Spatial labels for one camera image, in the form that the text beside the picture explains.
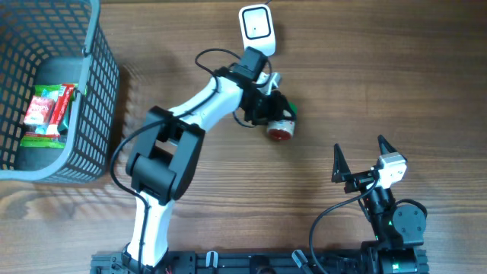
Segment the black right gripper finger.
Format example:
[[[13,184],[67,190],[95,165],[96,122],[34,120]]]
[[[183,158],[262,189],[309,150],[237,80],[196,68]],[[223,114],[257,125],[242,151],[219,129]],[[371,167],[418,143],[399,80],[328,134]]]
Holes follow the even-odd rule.
[[[397,150],[385,139],[383,135],[379,135],[377,137],[377,141],[381,155],[387,155],[397,152]]]
[[[334,183],[342,183],[348,181],[351,177],[351,171],[345,160],[345,156],[342,153],[342,149],[339,144],[334,145],[334,157],[333,157],[333,171],[331,181]]]

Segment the green lid jar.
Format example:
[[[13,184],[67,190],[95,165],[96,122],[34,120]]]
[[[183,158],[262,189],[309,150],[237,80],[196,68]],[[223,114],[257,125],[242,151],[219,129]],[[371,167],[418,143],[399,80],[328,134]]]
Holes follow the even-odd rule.
[[[284,110],[283,114],[286,118],[291,118],[291,120],[269,122],[266,132],[271,139],[287,141],[293,138],[296,118],[293,118],[287,110]]]

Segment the red snack stick packet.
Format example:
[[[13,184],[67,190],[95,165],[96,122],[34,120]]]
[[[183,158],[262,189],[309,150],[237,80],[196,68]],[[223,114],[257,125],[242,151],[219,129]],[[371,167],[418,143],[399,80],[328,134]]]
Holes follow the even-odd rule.
[[[69,116],[68,109],[74,91],[74,84],[61,85],[58,91],[58,97],[53,114],[46,128],[47,135],[61,135],[62,133],[67,132]]]

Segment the green candy bag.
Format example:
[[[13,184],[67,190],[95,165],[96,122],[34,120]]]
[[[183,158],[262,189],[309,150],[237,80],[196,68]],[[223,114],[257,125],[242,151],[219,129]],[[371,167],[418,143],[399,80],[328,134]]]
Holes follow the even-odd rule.
[[[72,108],[72,103],[74,102],[74,96],[75,93],[78,91],[78,85],[75,85],[75,91],[73,92],[72,98],[71,98],[71,106],[70,106],[70,111]],[[33,87],[34,91],[34,96],[40,97],[40,95],[36,95],[35,91],[36,85]],[[24,124],[26,129],[25,129],[25,134],[21,139],[21,147],[25,148],[61,148],[63,149],[65,147],[65,144],[67,142],[67,135],[41,135],[41,134],[36,134],[35,133],[35,127],[36,126],[28,126]]]

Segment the small red white box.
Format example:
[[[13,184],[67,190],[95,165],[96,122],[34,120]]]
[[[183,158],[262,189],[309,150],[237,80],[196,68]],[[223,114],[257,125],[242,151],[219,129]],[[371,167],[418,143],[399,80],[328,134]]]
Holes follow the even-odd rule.
[[[24,117],[28,126],[42,126],[49,122],[55,101],[48,97],[33,96]]]

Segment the teal packet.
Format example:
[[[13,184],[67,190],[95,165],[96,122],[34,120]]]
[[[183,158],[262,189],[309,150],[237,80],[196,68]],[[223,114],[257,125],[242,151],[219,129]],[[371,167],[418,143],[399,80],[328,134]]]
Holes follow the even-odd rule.
[[[66,84],[58,84],[58,85],[37,85],[35,87],[36,95],[40,95],[41,97],[49,98],[55,101],[55,108],[57,106],[62,105],[65,102],[65,90],[67,88]],[[50,124],[48,125],[41,125],[35,127],[35,133],[41,135],[66,135],[68,132],[68,122],[69,122],[69,111],[71,106],[71,100],[67,100],[67,104],[63,111],[56,111],[54,110],[49,118],[53,116],[57,120],[59,117],[62,117],[58,123],[56,123],[56,127],[49,129]]]

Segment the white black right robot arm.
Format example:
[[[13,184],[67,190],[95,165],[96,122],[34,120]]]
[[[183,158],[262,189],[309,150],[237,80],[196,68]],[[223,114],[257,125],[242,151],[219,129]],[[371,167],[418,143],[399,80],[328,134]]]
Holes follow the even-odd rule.
[[[382,135],[377,137],[380,156],[369,170],[352,173],[342,149],[334,145],[332,182],[344,183],[346,193],[358,199],[376,239],[361,244],[364,273],[428,273],[424,244],[428,211],[413,199],[394,198],[392,185],[406,174],[408,160]]]

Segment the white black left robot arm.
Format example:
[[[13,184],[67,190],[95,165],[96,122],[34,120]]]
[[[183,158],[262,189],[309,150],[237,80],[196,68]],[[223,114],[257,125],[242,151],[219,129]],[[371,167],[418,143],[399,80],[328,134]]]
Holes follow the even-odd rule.
[[[297,118],[272,70],[269,57],[248,47],[236,62],[209,72],[208,84],[184,104],[152,107],[133,141],[126,163],[135,197],[135,225],[123,252],[133,273],[152,273],[168,251],[167,231],[174,204],[196,172],[205,135],[223,118],[243,111],[242,127],[294,122]]]

